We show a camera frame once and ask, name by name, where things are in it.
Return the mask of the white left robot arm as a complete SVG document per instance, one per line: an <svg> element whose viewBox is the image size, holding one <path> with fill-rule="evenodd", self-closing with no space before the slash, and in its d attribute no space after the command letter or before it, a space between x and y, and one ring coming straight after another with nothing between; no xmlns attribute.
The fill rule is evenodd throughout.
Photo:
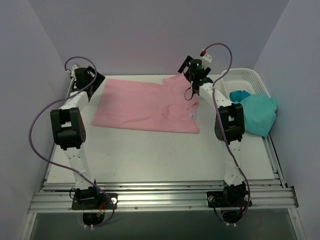
<svg viewBox="0 0 320 240"><path fill-rule="evenodd" d="M75 64L70 71L72 79L70 99L59 109L50 112L53 139L67 156L70 167L76 172L75 194L73 199L82 201L90 210L100 206L101 197L98 190L91 184L96 181L92 177L85 155L85 125L81 111L87 105L105 77L93 67L79 67Z"/></svg>

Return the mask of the pink t shirt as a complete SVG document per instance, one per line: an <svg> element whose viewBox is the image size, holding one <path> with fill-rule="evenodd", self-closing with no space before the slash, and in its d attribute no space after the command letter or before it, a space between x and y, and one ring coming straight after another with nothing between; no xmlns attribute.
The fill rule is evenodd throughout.
<svg viewBox="0 0 320 240"><path fill-rule="evenodd" d="M199 101L186 100L190 83L182 74L162 83L107 79L93 126L139 131L197 134Z"/></svg>

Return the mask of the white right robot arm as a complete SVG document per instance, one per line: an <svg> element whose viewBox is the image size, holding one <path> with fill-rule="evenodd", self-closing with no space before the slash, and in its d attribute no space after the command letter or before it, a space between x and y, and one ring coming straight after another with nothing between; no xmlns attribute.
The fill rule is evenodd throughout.
<svg viewBox="0 0 320 240"><path fill-rule="evenodd" d="M216 112L214 132L224 143L228 153L224 160L224 183L231 188L246 183L241 170L241 143L245 133L244 110L240 103L233 103L217 88L208 77L211 69L204 67L203 59L187 56L178 73L190 83L191 96L198 95L206 100Z"/></svg>

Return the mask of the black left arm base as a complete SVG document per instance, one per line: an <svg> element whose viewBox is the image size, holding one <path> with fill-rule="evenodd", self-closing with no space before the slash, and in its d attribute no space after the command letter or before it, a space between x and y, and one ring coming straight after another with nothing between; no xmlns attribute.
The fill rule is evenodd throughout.
<svg viewBox="0 0 320 240"><path fill-rule="evenodd" d="M87 189L72 188L69 197L72 199L72 210L92 211L82 214L82 221L85 227L100 227L106 224L114 215L118 204L118 194L109 192L109 198L97 190L89 187Z"/></svg>

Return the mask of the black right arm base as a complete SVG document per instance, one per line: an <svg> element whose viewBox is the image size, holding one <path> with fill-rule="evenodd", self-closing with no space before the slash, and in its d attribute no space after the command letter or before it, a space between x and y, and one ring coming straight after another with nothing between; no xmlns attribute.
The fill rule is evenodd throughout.
<svg viewBox="0 0 320 240"><path fill-rule="evenodd" d="M223 190L207 191L207 205L227 225L240 223L246 211L252 206L251 191L246 184L224 186Z"/></svg>

